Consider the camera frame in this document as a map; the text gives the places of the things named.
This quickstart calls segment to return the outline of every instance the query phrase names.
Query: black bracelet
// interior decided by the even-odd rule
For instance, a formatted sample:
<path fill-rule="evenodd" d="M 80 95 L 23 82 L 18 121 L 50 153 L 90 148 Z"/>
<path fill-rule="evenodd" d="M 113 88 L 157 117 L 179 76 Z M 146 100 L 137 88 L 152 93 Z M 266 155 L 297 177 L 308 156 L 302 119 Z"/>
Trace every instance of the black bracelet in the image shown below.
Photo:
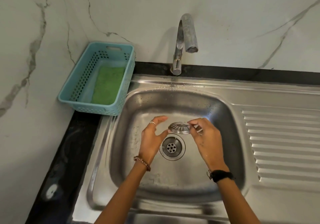
<path fill-rule="evenodd" d="M 223 170 L 214 170 L 210 173 L 210 176 L 208 176 L 210 179 L 212 179 L 215 183 L 217 183 L 219 180 L 229 178 L 231 180 L 234 179 L 233 174 L 230 172 L 226 172 Z"/>

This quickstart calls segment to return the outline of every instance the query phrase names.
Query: metal sink strainer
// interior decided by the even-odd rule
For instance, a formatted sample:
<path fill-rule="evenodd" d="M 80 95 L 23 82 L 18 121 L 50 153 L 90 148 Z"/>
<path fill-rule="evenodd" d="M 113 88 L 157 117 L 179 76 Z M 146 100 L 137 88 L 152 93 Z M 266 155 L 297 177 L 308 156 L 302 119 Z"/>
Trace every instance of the metal sink strainer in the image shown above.
<path fill-rule="evenodd" d="M 190 134 L 190 126 L 187 122 L 174 122 L 168 129 L 177 134 Z"/>

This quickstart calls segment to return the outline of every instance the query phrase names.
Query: black granite counter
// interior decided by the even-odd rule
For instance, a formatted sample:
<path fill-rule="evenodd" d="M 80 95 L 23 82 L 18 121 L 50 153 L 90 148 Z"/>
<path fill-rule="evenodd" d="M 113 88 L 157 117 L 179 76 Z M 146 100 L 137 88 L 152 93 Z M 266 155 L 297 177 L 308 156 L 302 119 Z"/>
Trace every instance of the black granite counter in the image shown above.
<path fill-rule="evenodd" d="M 170 64 L 136 62 L 134 74 L 172 76 L 170 67 Z M 182 73 L 179 76 L 320 85 L 320 73 L 314 72 L 182 65 Z M 101 115 L 74 112 L 26 223 L 68 223 L 93 148 L 100 118 Z"/>

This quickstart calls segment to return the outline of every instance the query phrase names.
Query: marble wall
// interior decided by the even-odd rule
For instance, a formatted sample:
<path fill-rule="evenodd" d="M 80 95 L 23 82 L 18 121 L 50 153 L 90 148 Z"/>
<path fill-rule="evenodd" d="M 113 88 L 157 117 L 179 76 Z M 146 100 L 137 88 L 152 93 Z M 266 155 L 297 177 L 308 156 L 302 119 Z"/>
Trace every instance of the marble wall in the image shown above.
<path fill-rule="evenodd" d="M 0 223 L 24 223 L 73 110 L 57 95 L 88 38 L 70 0 L 0 0 Z"/>
<path fill-rule="evenodd" d="M 89 40 L 135 46 L 136 60 L 172 62 L 182 14 L 199 52 L 185 64 L 320 72 L 320 0 L 70 0 Z"/>

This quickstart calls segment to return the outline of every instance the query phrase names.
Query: forearm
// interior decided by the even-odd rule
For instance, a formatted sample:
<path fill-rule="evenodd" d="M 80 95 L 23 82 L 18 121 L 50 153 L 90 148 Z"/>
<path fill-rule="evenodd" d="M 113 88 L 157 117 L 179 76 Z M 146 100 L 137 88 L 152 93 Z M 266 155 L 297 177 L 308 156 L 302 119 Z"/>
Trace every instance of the forearm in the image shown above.
<path fill-rule="evenodd" d="M 217 184 L 231 224 L 260 224 L 233 180 L 225 178 Z"/>
<path fill-rule="evenodd" d="M 125 222 L 140 181 L 145 173 L 146 166 L 137 161 L 95 224 L 122 224 Z"/>

